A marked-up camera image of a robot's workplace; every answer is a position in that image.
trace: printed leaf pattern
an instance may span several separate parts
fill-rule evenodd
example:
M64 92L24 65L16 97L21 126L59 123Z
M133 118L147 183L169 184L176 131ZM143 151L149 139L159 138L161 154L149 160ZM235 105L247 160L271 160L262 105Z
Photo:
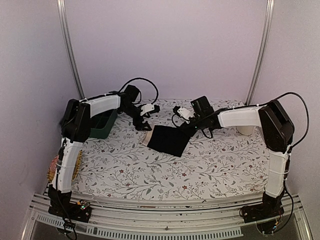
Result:
M238 107L239 101L216 100L215 110ZM192 110L190 100L158 100L160 112L147 119L173 127L175 106ZM175 124L182 121L174 118ZM182 157L141 144L145 133L120 114L107 139L89 138L72 183L75 193L136 200L212 199L260 193L267 183L269 156L257 129L250 136L236 128L215 130L213 139L198 131Z

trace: black cloth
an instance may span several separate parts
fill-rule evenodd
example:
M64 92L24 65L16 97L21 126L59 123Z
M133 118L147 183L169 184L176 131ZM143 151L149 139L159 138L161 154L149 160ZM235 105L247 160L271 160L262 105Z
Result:
M147 146L161 153L181 157L189 140L190 137L178 128L155 125Z

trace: black cable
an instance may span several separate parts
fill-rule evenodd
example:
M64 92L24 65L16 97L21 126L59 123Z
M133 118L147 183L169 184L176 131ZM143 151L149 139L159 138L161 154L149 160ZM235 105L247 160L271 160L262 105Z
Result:
M76 118L76 114L67 122L65 123L63 126L61 126L61 129L64 129L69 123L71 123L74 119Z
M185 119L184 116L178 116L178 117L179 117L179 118L182 118L182 119L185 120L185 121L188 121L188 122L190 121L189 119Z
M177 114L173 114L172 117L171 117L171 121L172 121L173 125L174 125L176 128L178 128L179 126L176 125L176 124L175 124L175 121L174 121L174 117L175 117L175 116L178 116L178 115L177 115Z
M281 220L281 218L282 218L283 216L282 216L282 214L281 214L281 212L279 211L279 219L278 219L278 223L280 223L280 220Z
M291 199L291 213L290 213L290 216L288 218L288 220L285 222L285 224L283 224L280 228L276 229L274 231L274 233L277 233L279 232L281 229L283 229L290 221L291 217L292 217L292 214L294 213L294 198L291 196L291 194L288 192L288 189L287 189L287 186L284 185L284 191L288 194L288 196L290 197Z
M71 238L68 236L68 234L66 234L65 236L70 239L70 240L77 240L78 239L78 236L77 236L77 233L76 233L76 230L75 230L75 227L71 221L71 218L68 214L68 212L66 211L65 207L63 206L62 202L60 201L60 197L59 197L59 194L58 194L58 177L59 177L59 170L57 169L56 170L56 176L55 176L55 190L56 190L56 197L58 198L58 201L59 201L59 204L60 206L62 207L66 217L68 218L69 222L66 220L65 217L62 217L63 221L64 221L64 224L63 224L63 228L64 228L64 232L66 233L67 232L67 229L66 227L70 227L72 230L73 230L73 233L74 233L74 236L75 238Z
M140 91L140 90L139 90L139 96L140 96L139 101L138 101L138 102L134 102L134 103L133 103L134 105L137 105L137 104L141 103L141 100L142 100L142 93L141 93L141 91Z
M268 105L268 104L272 103L273 101L279 100L279 99L281 99L281 98L283 98L284 96L287 96L287 95L295 95L298 98L300 98L300 100L302 101L302 103L304 105L305 113L306 113L306 129L305 129L305 132L304 132L303 136L295 144L293 144L290 147L290 149L288 151L290 153L295 146L297 146L299 143L301 143L305 139L305 137L307 136L308 131L309 131L309 125L310 125L309 110L308 110L308 107L307 107L307 104L306 104L304 98L301 95L299 95L298 93L296 93L296 92L288 91L288 92L276 97L275 99L273 99L271 101L268 101L268 102L263 103L263 104L259 104L259 106ZM257 107L257 105L238 106L238 107L234 107L233 109L243 109L243 108L249 108L249 107Z
M244 218L243 214L242 214L242 210L245 208L245 207L248 207L248 205L245 205L243 206L242 208L239 209L239 215L240 217Z
M203 129L201 129L201 132L207 139L212 139L214 137L213 134L212 134L212 131L210 131L210 130L209 130L209 132L211 134L211 137L208 137Z
M125 88L125 86L126 86L127 84L129 84L129 83L131 83L131 82L133 82L133 81L135 81L135 80L144 80L144 81L147 81L148 83L152 84L152 86L154 87L154 89L155 89L155 91L156 91L155 99L154 99L153 102L151 103L151 104L154 104L154 103L158 100L159 91L158 91L158 88L156 87L156 85L155 85L152 81L150 81L149 79L146 79L146 78L143 78L143 77L135 77L135 78L127 81L127 82L120 88L120 90L119 90L118 92L121 92L121 91Z

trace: white wall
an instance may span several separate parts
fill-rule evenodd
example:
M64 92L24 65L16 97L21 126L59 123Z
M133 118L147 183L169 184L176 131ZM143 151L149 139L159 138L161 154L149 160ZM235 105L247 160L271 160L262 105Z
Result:
M17 240L77 98L55 0L0 1L0 239Z
M99 95L145 77L162 99L244 101L266 6L266 0L66 1L84 93ZM151 86L141 86L143 98L155 96Z
M320 1L275 1L272 27L254 95L264 103L284 92L301 94L310 111L310 130L292 152L289 188L298 193L314 239L320 239ZM302 103L281 100L295 124L298 140L306 127Z

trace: metal rail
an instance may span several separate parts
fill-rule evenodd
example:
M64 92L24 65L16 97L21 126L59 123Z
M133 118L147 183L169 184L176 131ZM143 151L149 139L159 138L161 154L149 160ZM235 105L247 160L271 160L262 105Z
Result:
M294 211L297 212L302 208L300 199L297 195L293 196ZM122 231L128 233L145 233L145 234L170 234L183 233L206 233L210 231L226 231L252 223L244 223L239 216L239 209L245 205L257 203L257 200L243 200L238 197L238 201L221 204L220 202L204 203L193 207L184 206L170 208L144 208L137 205L110 204L105 202L91 202L92 213L89 223L78 222L77 225L87 229L88 227L102 228L108 231ZM288 196L283 197L282 205L285 214L290 214L291 199ZM48 213L50 199L48 196L35 194L30 204L30 210L42 215L56 218Z
M255 68L254 68L249 92L248 92L248 95L245 100L246 105L251 104L252 99L255 94L256 87L257 87L259 75L261 72L261 66L263 64L263 59L264 59L264 55L265 55L265 51L266 51L266 47L267 47L269 32L271 29L272 15L274 12L274 4L275 4L274 0L267 0L264 25L263 25L263 32L262 32L262 39L261 39L261 43L260 43L258 58L255 63Z
M66 50L68 53L68 57L69 57L76 89L78 91L80 99L84 99L85 93L84 93L84 90L81 85L81 81L80 81L80 77L79 77L79 73L78 73L78 68L77 68L77 64L76 64L76 59L75 59L74 51L73 51L72 44L71 44L71 38L70 38L70 32L69 32L67 14L66 14L65 0L57 0L57 5L58 5L60 24L61 24L61 28L62 28L62 34L63 34Z

